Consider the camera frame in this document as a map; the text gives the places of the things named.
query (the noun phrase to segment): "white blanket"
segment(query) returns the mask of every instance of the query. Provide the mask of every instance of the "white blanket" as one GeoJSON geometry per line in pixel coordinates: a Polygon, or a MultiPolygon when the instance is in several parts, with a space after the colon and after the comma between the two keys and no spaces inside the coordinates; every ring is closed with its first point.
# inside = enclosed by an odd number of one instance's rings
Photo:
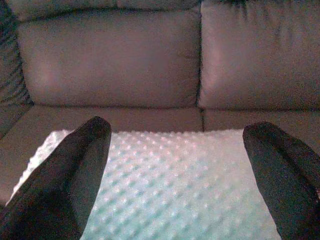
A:
{"type": "MultiPolygon", "coordinates": [[[[68,133],[51,133],[15,190],[68,133]]],[[[242,133],[113,133],[81,240],[280,240],[242,133]]]]}

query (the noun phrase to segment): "black object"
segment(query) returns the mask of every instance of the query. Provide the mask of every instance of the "black object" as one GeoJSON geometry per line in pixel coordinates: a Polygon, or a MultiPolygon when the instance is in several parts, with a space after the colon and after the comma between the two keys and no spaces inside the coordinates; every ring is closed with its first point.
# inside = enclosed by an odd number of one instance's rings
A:
{"type": "Polygon", "coordinates": [[[320,240],[320,158],[301,140],[261,122],[243,131],[258,189],[283,240],[320,240]]]}
{"type": "Polygon", "coordinates": [[[94,117],[70,133],[0,216],[1,240],[78,240],[107,163],[110,124],[94,117]]]}

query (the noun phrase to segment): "sofa back cushion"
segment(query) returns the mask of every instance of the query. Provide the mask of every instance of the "sofa back cushion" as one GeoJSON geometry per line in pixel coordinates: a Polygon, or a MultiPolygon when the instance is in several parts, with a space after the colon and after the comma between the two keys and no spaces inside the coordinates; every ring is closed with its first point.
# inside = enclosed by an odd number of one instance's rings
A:
{"type": "Polygon", "coordinates": [[[320,2],[204,0],[199,105],[320,108],[320,2]]]}
{"type": "Polygon", "coordinates": [[[36,104],[188,107],[196,104],[200,8],[94,9],[19,26],[36,104]]]}
{"type": "Polygon", "coordinates": [[[199,0],[6,0],[20,21],[54,16],[88,8],[126,8],[140,10],[184,10],[199,0]]]}

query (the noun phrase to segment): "sofa seat cushion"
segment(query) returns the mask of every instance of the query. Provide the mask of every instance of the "sofa seat cushion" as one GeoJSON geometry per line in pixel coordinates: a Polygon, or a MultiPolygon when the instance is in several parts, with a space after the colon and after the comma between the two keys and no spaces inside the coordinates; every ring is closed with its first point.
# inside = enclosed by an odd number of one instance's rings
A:
{"type": "Polygon", "coordinates": [[[12,128],[23,114],[30,108],[31,104],[12,104],[0,106],[0,139],[12,128]]]}
{"type": "Polygon", "coordinates": [[[204,111],[204,130],[243,129],[257,122],[270,122],[301,139],[320,154],[320,111],[204,111]]]}
{"type": "Polygon", "coordinates": [[[106,119],[113,132],[202,130],[201,114],[197,108],[67,108],[35,105],[0,140],[0,205],[8,201],[29,158],[52,131],[76,129],[94,116],[106,119]]]}

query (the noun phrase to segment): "gray leather couch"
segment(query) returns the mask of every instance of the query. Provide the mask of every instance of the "gray leather couch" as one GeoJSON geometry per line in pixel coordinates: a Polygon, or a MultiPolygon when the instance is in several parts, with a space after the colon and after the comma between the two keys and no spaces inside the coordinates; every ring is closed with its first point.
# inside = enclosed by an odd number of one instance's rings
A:
{"type": "Polygon", "coordinates": [[[0,205],[51,131],[92,116],[114,132],[269,121],[320,154],[318,0],[0,4],[0,205]]]}

